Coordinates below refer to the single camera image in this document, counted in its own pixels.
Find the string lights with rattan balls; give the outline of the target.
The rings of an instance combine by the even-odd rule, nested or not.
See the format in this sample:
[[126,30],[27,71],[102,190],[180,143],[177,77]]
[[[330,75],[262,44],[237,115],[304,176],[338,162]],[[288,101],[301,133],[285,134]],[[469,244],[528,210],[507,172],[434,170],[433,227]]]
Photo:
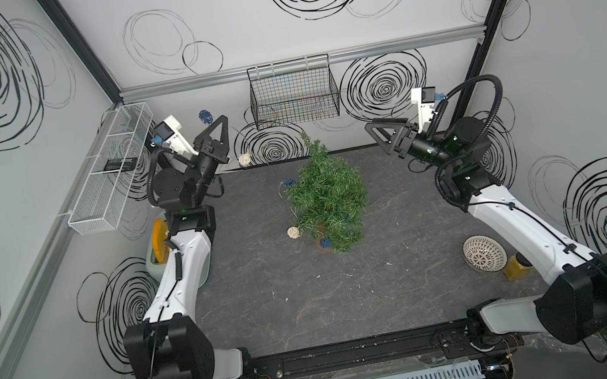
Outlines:
[[[231,162],[229,165],[232,170],[237,168],[240,172],[247,171],[248,179],[257,178],[256,173],[250,172],[251,168],[263,170],[310,156],[309,137],[302,127],[270,117],[275,113],[271,108],[268,110],[268,115],[259,115],[258,122],[249,122],[246,116],[256,110],[257,108],[254,106],[245,110],[243,125],[233,126],[230,122],[225,123],[230,132]],[[295,209],[289,203],[285,204],[284,198],[279,203],[273,202],[271,195],[270,186],[260,185],[258,189],[253,188],[252,191],[248,191],[243,199],[247,200],[245,205],[253,208],[258,219],[265,219],[266,216],[280,216],[280,219],[284,221],[286,220],[285,212],[289,210],[291,225],[288,234],[290,238],[297,239],[302,235],[312,235],[324,248],[331,247],[331,241],[324,239],[326,234],[323,225],[320,225],[318,232],[316,232],[316,228],[304,229],[303,226],[297,224],[298,217]]]

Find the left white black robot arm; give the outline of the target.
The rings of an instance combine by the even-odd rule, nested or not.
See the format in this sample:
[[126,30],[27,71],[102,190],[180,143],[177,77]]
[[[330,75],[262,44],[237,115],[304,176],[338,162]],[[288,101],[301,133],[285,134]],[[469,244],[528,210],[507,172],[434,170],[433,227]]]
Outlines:
[[142,321],[124,334],[136,379],[257,379],[245,348],[214,347],[195,318],[216,232],[215,209],[204,201],[218,167],[229,161],[229,127],[219,116],[190,143],[172,117],[154,128],[146,197],[165,212],[168,254]]

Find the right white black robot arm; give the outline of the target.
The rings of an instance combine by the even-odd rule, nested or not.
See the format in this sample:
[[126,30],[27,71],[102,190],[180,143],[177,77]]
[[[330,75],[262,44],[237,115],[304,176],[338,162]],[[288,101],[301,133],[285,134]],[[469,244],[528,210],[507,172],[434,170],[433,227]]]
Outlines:
[[[480,82],[494,87],[487,116],[461,118],[441,130],[449,100]],[[365,130],[387,154],[413,158],[434,169],[439,195],[489,226],[547,283],[541,296],[497,299],[476,307],[479,335],[542,332],[568,345],[577,344],[607,329],[607,253],[596,253],[535,215],[481,163],[503,93],[501,79],[479,75],[450,90],[435,106],[424,94],[417,94],[417,123],[374,118]]]

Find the small green christmas tree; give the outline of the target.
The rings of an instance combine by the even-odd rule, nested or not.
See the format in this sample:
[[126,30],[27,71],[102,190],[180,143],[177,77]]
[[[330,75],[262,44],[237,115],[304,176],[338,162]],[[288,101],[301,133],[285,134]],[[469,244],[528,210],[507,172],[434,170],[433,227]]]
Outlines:
[[327,241],[335,253],[348,253],[364,238],[367,190],[358,168],[329,153],[319,140],[305,137],[308,161],[287,188],[294,227],[302,235]]

